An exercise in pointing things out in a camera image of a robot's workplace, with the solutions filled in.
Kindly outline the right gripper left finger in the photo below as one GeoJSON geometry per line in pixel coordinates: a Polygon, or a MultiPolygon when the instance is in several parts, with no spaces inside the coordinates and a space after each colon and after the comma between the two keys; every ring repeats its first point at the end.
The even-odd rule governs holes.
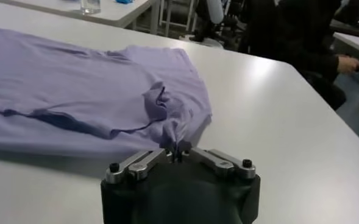
{"type": "Polygon", "coordinates": [[[170,163],[171,160],[172,152],[167,149],[138,152],[121,163],[111,163],[105,172],[105,181],[109,184],[119,184],[128,176],[136,181],[143,180],[156,164],[170,163]]]}

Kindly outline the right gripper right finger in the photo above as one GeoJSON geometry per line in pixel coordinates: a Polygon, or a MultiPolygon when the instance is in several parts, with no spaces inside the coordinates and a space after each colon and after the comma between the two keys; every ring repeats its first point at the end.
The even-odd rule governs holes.
{"type": "Polygon", "coordinates": [[[223,178],[236,175],[241,179],[254,179],[257,175],[256,167],[250,159],[237,159],[219,150],[202,150],[193,147],[182,152],[183,161],[192,161],[206,165],[214,173],[223,178]]]}

